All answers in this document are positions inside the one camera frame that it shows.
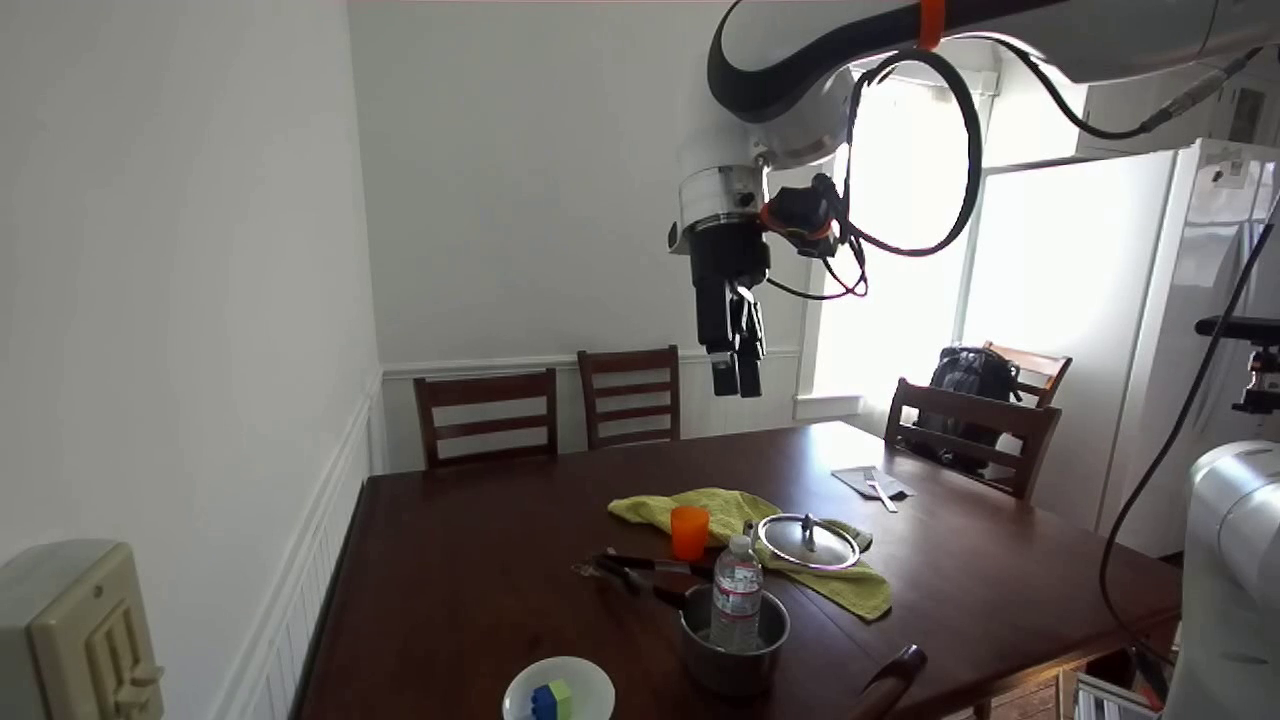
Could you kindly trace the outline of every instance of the white appliance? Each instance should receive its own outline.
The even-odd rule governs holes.
[[[1277,199],[1280,148],[1187,143],[1175,153],[1002,168],[974,228],[965,342],[1070,351],[1064,421],[1037,505],[1107,532],[1164,443]],[[1268,245],[1237,317],[1280,322],[1280,240]],[[1223,342],[1181,443],[1125,522],[1121,545],[1184,547],[1187,467],[1223,440],[1280,440],[1280,416],[1231,404],[1248,384],[1246,342]]]

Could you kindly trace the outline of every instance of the black cable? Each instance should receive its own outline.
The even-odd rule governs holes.
[[[836,272],[836,263],[830,257],[823,257],[823,272],[839,286],[845,297],[868,297],[868,268],[863,263],[854,286],[845,286],[845,276]]]
[[[868,297],[868,294],[859,294],[856,286],[845,286],[845,279],[836,279],[836,286],[845,286],[845,289],[832,294],[832,297],[805,294],[805,289],[791,289],[791,286],[772,279],[772,276],[763,276],[763,286],[777,289],[777,294],[788,294],[788,297],[795,297],[795,299],[808,299],[808,304],[832,304],[832,299],[850,299],[850,297]]]
[[[1239,78],[1263,52],[1263,50],[1239,52],[1231,64],[1198,80],[1193,88],[1171,97],[1164,108],[1155,108],[1135,128],[1097,128],[1064,100],[1064,93],[1051,86],[1051,78],[1037,64],[1033,52],[1026,52],[1013,41],[1002,41],[1002,38],[994,38],[994,44],[1002,44],[1008,57],[1015,57],[1044,86],[1050,100],[1064,114],[1070,125],[1077,125],[1079,133],[1101,137],[1101,142],[1135,142],[1135,137],[1155,133],[1160,125],[1170,125],[1170,119],[1184,118],[1187,108],[1205,104],[1209,97],[1215,97],[1231,78]]]
[[[952,245],[960,240],[960,234],[970,228],[970,219],[974,219],[974,213],[975,213],[975,195],[982,195],[982,186],[985,186],[985,128],[982,128],[975,100],[974,100],[960,70],[948,64],[946,57],[930,52],[930,50],[901,50],[901,52],[891,52],[888,61],[879,61],[875,70],[868,70],[868,73],[854,86],[854,97],[850,97],[850,137],[845,137],[845,142],[850,142],[850,153],[854,153],[856,108],[859,108],[863,88],[868,88],[874,80],[879,80],[888,70],[910,64],[910,61],[933,70],[933,73],[948,86],[948,93],[955,97],[960,119],[965,119],[970,173],[965,173],[965,199],[960,199],[960,208],[955,208],[955,219],[952,219],[952,228],[948,228],[946,240],[924,245],[924,250],[901,250],[901,245],[888,245],[888,240],[856,228],[856,224],[850,219],[850,187],[854,187],[854,181],[850,181],[850,175],[854,175],[854,165],[850,165],[850,173],[845,173],[845,213],[839,213],[839,228],[845,228],[845,245],[874,245],[874,250],[891,251],[891,257],[935,257],[935,251],[946,251],[946,250],[952,250]]]
[[[1112,619],[1121,625],[1121,633],[1132,642],[1132,648],[1145,648],[1145,652],[1160,658],[1164,665],[1170,665],[1170,652],[1148,648],[1148,643],[1125,625],[1125,616],[1121,616],[1121,609],[1116,609],[1116,596],[1112,596],[1112,590],[1107,590],[1107,566],[1112,566],[1112,553],[1116,553],[1116,542],[1121,542],[1121,530],[1125,530],[1127,514],[1132,514],[1135,501],[1148,491],[1148,483],[1155,481],[1155,467],[1164,463],[1164,455],[1171,451],[1175,436],[1184,433],[1184,425],[1187,425],[1187,416],[1193,416],[1193,404],[1198,404],[1201,384],[1205,384],[1205,377],[1209,377],[1209,368],[1214,368],[1214,358],[1215,358],[1215,349],[1219,349],[1219,337],[1223,337],[1227,322],[1237,317],[1237,304],[1239,304],[1239,297],[1246,297],[1246,289],[1248,289],[1248,276],[1253,276],[1258,259],[1263,257],[1263,250],[1268,250],[1268,240],[1271,240],[1277,217],[1280,217],[1280,199],[1271,205],[1271,217],[1268,217],[1263,234],[1258,235],[1248,259],[1246,259],[1246,268],[1239,268],[1239,276],[1237,276],[1231,299],[1227,299],[1227,307],[1219,314],[1219,322],[1215,322],[1215,327],[1214,327],[1214,337],[1209,337],[1209,349],[1205,349],[1205,358],[1201,358],[1198,382],[1193,382],[1193,389],[1187,389],[1187,398],[1184,398],[1184,404],[1181,404],[1181,414],[1175,414],[1175,421],[1171,421],[1160,451],[1154,455],[1154,463],[1145,467],[1139,483],[1135,483],[1135,487],[1127,491],[1127,501],[1121,505],[1121,516],[1112,522],[1112,532],[1107,532],[1107,542],[1105,542],[1105,558],[1101,558],[1101,566],[1097,566],[1101,596],[1105,596]]]

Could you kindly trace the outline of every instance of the yellow cloth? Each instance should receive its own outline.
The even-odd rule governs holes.
[[[763,495],[735,491],[735,487],[692,487],[680,495],[620,495],[610,505],[610,514],[628,526],[653,526],[659,532],[671,532],[678,505],[706,505],[711,514],[711,542],[718,545],[730,545],[733,535],[745,532],[745,526],[755,526],[777,514]],[[805,574],[805,568],[785,568],[772,559],[763,559],[763,568],[791,576],[795,585],[830,596],[832,606],[839,606],[845,613],[854,613],[859,619],[879,619],[891,606],[888,581],[879,574],[874,574],[868,559],[856,559],[845,574]]]

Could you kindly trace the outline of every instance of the cup lid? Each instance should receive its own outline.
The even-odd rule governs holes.
[[[800,566],[814,574],[839,574],[854,568],[863,547],[856,535],[836,526],[808,514],[777,514],[755,526],[755,542],[785,566]]]

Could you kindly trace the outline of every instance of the window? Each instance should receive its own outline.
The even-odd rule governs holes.
[[[924,80],[888,80],[863,97],[854,143],[854,219],[891,245],[935,245],[965,195],[965,125],[955,100]],[[896,377],[924,382],[960,334],[970,240],[903,259],[868,250],[868,297],[808,304],[805,398],[859,398],[888,404]]]

